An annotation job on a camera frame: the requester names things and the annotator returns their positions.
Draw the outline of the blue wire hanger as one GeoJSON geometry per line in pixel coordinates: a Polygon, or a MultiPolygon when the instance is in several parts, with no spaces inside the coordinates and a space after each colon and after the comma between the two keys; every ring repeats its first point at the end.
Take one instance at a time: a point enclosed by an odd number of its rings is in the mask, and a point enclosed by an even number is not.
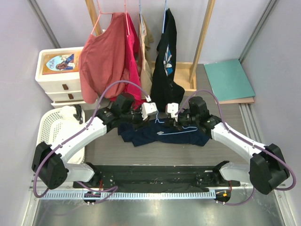
{"type": "MultiPolygon", "coordinates": [[[[155,124],[163,126],[163,121],[160,120],[158,117],[158,112],[155,117],[155,124]]],[[[188,126],[188,127],[181,127],[180,129],[177,128],[171,128],[168,132],[164,131],[158,131],[156,134],[158,136],[169,136],[169,135],[177,135],[177,134],[185,134],[185,133],[191,133],[191,132],[196,132],[198,129],[197,127],[193,126],[188,126]]]]}

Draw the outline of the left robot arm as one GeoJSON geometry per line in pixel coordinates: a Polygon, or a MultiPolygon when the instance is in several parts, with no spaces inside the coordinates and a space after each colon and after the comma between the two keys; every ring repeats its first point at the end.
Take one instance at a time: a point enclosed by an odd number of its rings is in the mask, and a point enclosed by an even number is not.
{"type": "Polygon", "coordinates": [[[91,163],[74,164],[68,161],[82,148],[95,139],[106,135],[120,124],[127,122],[142,126],[156,113],[155,103],[143,103],[133,108],[134,97],[122,93],[111,107],[99,108],[96,114],[70,138],[62,138],[52,145],[41,142],[36,146],[32,162],[35,179],[40,179],[47,189],[56,189],[65,182],[81,182],[85,186],[97,187],[101,180],[100,171],[91,163]]]}

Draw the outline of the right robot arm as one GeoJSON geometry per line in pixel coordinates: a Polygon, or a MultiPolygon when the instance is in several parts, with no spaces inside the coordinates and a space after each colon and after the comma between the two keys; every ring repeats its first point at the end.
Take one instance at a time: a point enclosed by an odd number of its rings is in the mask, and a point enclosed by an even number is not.
{"type": "Polygon", "coordinates": [[[246,164],[234,164],[224,161],[217,165],[212,174],[213,182],[218,186],[234,180],[251,184],[262,194],[269,194],[290,177],[284,166],[284,157],[275,144],[264,145],[235,131],[221,118],[210,114],[202,97],[192,97],[189,108],[178,111],[177,103],[166,105],[168,115],[166,125],[170,127],[197,127],[198,131],[210,139],[220,142],[239,154],[246,164]]]}

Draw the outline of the navy blue t shirt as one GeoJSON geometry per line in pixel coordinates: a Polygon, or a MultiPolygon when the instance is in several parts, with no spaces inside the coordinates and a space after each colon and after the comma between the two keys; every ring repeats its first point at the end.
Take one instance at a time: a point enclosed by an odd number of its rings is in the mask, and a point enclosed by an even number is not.
{"type": "Polygon", "coordinates": [[[118,135],[122,137],[124,142],[131,142],[135,147],[150,144],[156,141],[167,144],[192,144],[198,146],[205,146],[209,141],[209,137],[201,133],[199,130],[196,132],[158,136],[158,131],[168,132],[170,128],[164,125],[155,124],[155,120],[151,120],[149,126],[140,129],[133,129],[130,123],[122,123],[118,127],[118,135]]]}

